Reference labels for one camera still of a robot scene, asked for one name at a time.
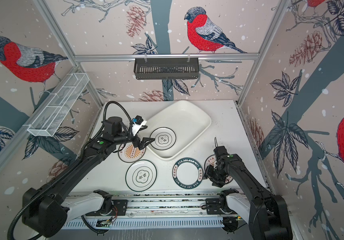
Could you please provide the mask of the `white plastic bin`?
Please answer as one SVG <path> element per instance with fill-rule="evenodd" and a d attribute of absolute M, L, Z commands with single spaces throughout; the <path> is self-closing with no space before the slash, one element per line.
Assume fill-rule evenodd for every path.
<path fill-rule="evenodd" d="M 151 117 L 146 123 L 148 128 L 139 132 L 139 136 L 150 138 L 151 133 L 158 128 L 172 129 L 177 136 L 173 147 L 159 151 L 151 144 L 147 146 L 147 149 L 159 159 L 170 161 L 197 140 L 211 124 L 211 117 L 197 105 L 188 101 L 178 101 Z"/>

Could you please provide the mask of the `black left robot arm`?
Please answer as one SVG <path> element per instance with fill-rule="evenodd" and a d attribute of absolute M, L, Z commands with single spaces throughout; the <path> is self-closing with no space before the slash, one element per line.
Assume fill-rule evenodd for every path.
<path fill-rule="evenodd" d="M 79 158 L 49 183 L 38 190 L 31 188 L 23 195 L 22 209 L 12 220 L 7 239 L 14 239 L 14 229 L 19 220 L 37 232 L 33 239 L 52 237 L 67 222 L 70 207 L 64 207 L 68 194 L 97 165 L 103 162 L 122 144 L 132 143 L 142 150 L 154 141 L 153 138 L 140 139 L 138 132 L 147 128 L 146 120 L 136 116 L 125 128 L 122 118 L 110 117 L 103 121 L 98 133 L 88 141 Z"/>

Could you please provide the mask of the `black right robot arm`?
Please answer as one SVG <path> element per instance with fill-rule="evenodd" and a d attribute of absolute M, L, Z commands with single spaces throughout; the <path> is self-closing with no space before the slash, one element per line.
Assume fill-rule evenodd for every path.
<path fill-rule="evenodd" d="M 222 191 L 220 208 L 238 214 L 248 224 L 254 240 L 291 240 L 293 233 L 284 198 L 263 187 L 237 154 L 229 154 L 224 146 L 215 147 L 214 154 L 216 165 L 206 168 L 205 177 L 218 188 L 232 177 L 242 190 Z"/>

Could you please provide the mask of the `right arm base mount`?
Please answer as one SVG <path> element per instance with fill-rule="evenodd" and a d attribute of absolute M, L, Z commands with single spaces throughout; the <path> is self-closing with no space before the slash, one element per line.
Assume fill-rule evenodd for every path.
<path fill-rule="evenodd" d="M 226 210 L 221 207 L 219 199 L 207 198 L 205 203 L 200 206 L 202 210 L 205 210 L 207 215 L 235 215 L 236 212 L 232 210 Z"/>

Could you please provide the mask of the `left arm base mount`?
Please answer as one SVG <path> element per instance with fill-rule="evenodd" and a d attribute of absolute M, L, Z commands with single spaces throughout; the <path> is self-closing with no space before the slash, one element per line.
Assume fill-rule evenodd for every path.
<path fill-rule="evenodd" d="M 112 200 L 112 206 L 108 212 L 104 210 L 98 210 L 86 214 L 88 217 L 100 217 L 100 216 L 125 216 L 128 207 L 128 200 Z"/>

